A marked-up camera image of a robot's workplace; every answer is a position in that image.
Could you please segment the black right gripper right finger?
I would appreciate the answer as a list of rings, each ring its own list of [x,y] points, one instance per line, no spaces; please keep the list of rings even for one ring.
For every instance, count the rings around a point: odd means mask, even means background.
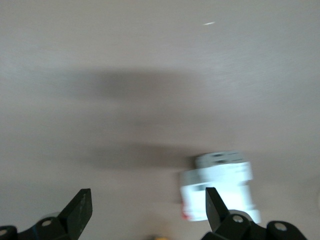
[[[266,227],[255,223],[245,212],[228,210],[214,187],[205,189],[205,209],[211,227],[203,240],[305,240],[293,224],[274,220]]]

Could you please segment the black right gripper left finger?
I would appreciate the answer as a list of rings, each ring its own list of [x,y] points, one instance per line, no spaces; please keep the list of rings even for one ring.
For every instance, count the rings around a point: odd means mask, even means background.
[[[91,189],[81,189],[57,216],[48,216],[18,232],[13,225],[0,227],[2,240],[78,240],[93,214]]]

